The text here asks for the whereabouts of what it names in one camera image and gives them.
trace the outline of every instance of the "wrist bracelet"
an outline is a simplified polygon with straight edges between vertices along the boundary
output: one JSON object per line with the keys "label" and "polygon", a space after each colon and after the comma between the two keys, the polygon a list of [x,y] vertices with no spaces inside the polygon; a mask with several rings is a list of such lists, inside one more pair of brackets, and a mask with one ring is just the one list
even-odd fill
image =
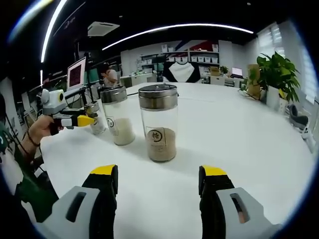
{"label": "wrist bracelet", "polygon": [[30,133],[29,133],[29,130],[27,130],[27,134],[28,134],[28,137],[29,137],[31,143],[32,143],[35,147],[40,147],[40,144],[36,144],[36,143],[32,140],[32,138],[31,138],[31,136],[30,136]]}

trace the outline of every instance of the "round table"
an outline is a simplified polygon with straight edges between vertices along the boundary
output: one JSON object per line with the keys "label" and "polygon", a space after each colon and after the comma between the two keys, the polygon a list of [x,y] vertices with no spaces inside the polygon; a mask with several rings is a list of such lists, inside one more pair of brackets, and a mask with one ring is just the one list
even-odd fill
{"label": "round table", "polygon": [[264,206],[273,224],[284,223],[302,199],[315,166],[300,133],[236,88],[174,85],[179,93],[176,158],[166,163],[148,158],[138,95],[129,96],[136,133],[131,144],[116,146],[108,130],[94,136],[90,127],[65,129],[42,140],[43,160],[57,195],[81,186],[94,168],[117,164],[115,238],[198,239],[198,169],[206,164],[226,171],[235,187]]}

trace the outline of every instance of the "silver metal lid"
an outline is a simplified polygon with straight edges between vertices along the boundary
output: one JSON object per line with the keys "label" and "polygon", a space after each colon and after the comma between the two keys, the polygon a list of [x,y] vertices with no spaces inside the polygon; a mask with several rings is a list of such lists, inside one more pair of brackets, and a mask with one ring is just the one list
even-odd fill
{"label": "silver metal lid", "polygon": [[101,92],[101,100],[104,104],[111,104],[124,101],[128,98],[124,86],[111,88]]}
{"label": "silver metal lid", "polygon": [[177,87],[158,84],[139,89],[140,107],[147,110],[169,110],[177,106]]}
{"label": "silver metal lid", "polygon": [[100,109],[99,104],[97,102],[89,103],[84,106],[85,112],[89,115]]}

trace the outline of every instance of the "air conditioner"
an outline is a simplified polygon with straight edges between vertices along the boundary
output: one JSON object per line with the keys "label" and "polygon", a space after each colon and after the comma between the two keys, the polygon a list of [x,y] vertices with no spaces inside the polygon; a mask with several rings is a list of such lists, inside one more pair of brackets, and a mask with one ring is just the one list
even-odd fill
{"label": "air conditioner", "polygon": [[119,26],[113,23],[95,21],[88,27],[88,36],[105,36]]}

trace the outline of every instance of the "glass jar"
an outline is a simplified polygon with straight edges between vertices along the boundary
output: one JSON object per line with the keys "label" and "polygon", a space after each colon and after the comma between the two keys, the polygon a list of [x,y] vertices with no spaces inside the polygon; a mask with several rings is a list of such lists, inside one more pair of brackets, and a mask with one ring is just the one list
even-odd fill
{"label": "glass jar", "polygon": [[126,89],[123,86],[101,92],[106,121],[116,145],[127,145],[135,139],[128,115],[127,98]]}
{"label": "glass jar", "polygon": [[84,106],[85,113],[88,117],[95,120],[94,124],[91,124],[93,134],[101,134],[105,131],[105,126],[102,121],[102,112],[100,111],[99,104],[93,102]]}
{"label": "glass jar", "polygon": [[148,155],[154,161],[176,156],[177,87],[151,85],[139,89]]}

